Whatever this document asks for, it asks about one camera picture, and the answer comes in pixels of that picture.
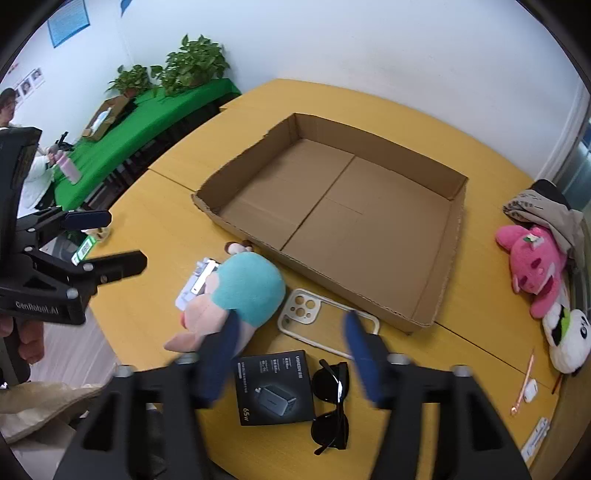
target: charger box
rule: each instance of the charger box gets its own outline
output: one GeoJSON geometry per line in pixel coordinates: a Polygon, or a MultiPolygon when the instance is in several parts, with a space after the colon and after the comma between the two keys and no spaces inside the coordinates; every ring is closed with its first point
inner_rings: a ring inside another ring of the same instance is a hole
{"type": "Polygon", "coordinates": [[[241,425],[314,420],[304,350],[239,358],[235,379],[241,425]]]}

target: green tablecloth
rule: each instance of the green tablecloth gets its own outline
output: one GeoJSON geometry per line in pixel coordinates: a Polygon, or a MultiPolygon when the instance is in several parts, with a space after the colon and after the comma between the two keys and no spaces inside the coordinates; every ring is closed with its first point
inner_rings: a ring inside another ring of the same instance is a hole
{"type": "Polygon", "coordinates": [[[82,138],[76,144],[70,154],[82,173],[76,185],[56,169],[57,204],[66,210],[78,208],[134,152],[180,119],[228,93],[240,94],[240,91],[230,79],[216,79],[174,97],[165,97],[162,89],[156,97],[152,92],[137,97],[138,107],[100,141],[82,138]]]}

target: fingers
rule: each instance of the fingers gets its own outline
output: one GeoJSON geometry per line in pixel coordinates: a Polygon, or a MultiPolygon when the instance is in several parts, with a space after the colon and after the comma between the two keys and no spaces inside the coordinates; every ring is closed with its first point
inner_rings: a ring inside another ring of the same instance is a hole
{"type": "Polygon", "coordinates": [[[31,365],[37,363],[45,355],[43,338],[30,343],[21,343],[18,347],[18,354],[31,365]]]}
{"type": "Polygon", "coordinates": [[[12,317],[0,316],[0,338],[11,334],[13,325],[12,317]]]}
{"type": "Polygon", "coordinates": [[[18,326],[18,335],[22,343],[31,343],[39,339],[43,340],[43,322],[25,320],[18,326]]]}
{"type": "Polygon", "coordinates": [[[26,320],[18,327],[18,334],[21,344],[18,347],[18,354],[23,360],[34,364],[45,355],[43,343],[43,322],[37,320],[26,320]]]}

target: yellow table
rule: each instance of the yellow table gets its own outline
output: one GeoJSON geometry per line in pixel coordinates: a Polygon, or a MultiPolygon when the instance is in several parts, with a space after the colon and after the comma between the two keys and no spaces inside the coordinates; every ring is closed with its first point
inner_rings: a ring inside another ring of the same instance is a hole
{"type": "Polygon", "coordinates": [[[532,180],[492,149],[424,113],[352,90],[295,80],[274,80],[225,105],[216,116],[151,167],[197,190],[228,159],[262,138],[293,112],[342,122],[431,157],[469,178],[454,271],[437,322],[521,372],[532,348],[533,376],[552,388],[558,372],[548,357],[541,322],[530,299],[511,288],[509,259],[495,231],[511,221],[501,206],[532,180]]]}
{"type": "MultiPolygon", "coordinates": [[[[174,299],[203,257],[225,260],[232,237],[191,201],[191,193],[228,158],[239,154],[292,112],[320,115],[376,133],[445,163],[470,178],[456,267],[438,324],[407,336],[388,324],[381,335],[392,351],[426,367],[470,365],[521,446],[541,416],[552,417],[556,372],[549,367],[540,324],[525,298],[513,295],[506,253],[496,247],[495,229],[508,219],[499,206],[528,186],[529,178],[492,150],[431,117],[396,103],[349,90],[276,80],[229,104],[164,154],[113,206],[113,234],[93,255],[141,249],[148,257],[143,275],[101,288],[92,308],[119,359],[139,369],[159,367],[174,357],[163,343],[181,330],[174,299]],[[537,351],[536,399],[509,416],[531,349],[537,351]]],[[[340,300],[310,280],[280,266],[291,288],[302,287],[340,300]]],[[[280,334],[270,320],[246,354],[304,348],[310,370],[327,352],[280,334]]],[[[318,335],[340,337],[341,319],[323,314],[318,335]]],[[[318,403],[317,413],[328,404],[318,403]]],[[[385,426],[386,412],[365,400],[355,371],[345,402],[350,422],[348,449],[314,456],[310,424],[241,427],[233,382],[212,410],[200,418],[212,460],[240,480],[369,477],[385,426]]],[[[417,478],[430,478],[436,444],[437,409],[426,406],[423,451],[417,478]]]]}
{"type": "MultiPolygon", "coordinates": [[[[113,234],[93,251],[93,255],[105,255],[139,248],[148,257],[143,275],[101,287],[91,304],[119,359],[139,369],[161,366],[174,357],[162,345],[181,330],[174,299],[194,263],[205,256],[219,260],[227,257],[223,246],[232,237],[193,205],[190,194],[190,189],[154,171],[146,172],[113,206],[113,234]]],[[[291,288],[302,287],[333,296],[280,268],[291,288]]],[[[334,355],[280,334],[274,320],[257,331],[246,354],[305,348],[311,372],[319,368],[320,358],[330,363],[338,361],[334,355]]],[[[324,326],[330,326],[328,332],[323,332],[325,335],[339,336],[339,317],[323,316],[322,320],[324,326]]],[[[535,401],[524,405],[516,417],[510,417],[509,409],[523,375],[445,327],[435,325],[407,336],[384,324],[381,335],[391,350],[404,352],[426,367],[449,369],[452,365],[469,364],[518,445],[525,442],[539,417],[553,414],[557,395],[541,386],[535,401]]],[[[328,408],[328,404],[316,405],[317,413],[328,408]]],[[[240,480],[365,479],[374,463],[387,414],[375,410],[365,400],[354,371],[345,411],[350,422],[348,449],[331,450],[318,457],[313,455],[316,447],[310,438],[309,423],[241,427],[232,381],[214,409],[202,411],[200,418],[210,457],[240,480]]],[[[430,478],[436,427],[437,409],[427,406],[419,479],[430,478]]]]}

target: black sunglasses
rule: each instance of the black sunglasses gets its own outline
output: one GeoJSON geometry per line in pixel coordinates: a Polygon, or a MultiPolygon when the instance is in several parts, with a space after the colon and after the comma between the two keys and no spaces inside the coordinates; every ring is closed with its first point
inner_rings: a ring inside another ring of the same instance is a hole
{"type": "Polygon", "coordinates": [[[315,455],[320,455],[328,447],[345,450],[349,440],[349,420],[343,407],[349,393],[349,366],[347,362],[329,365],[324,359],[320,360],[320,365],[322,369],[312,377],[312,392],[319,399],[336,405],[336,409],[323,413],[312,422],[312,439],[321,445],[315,455]]]}

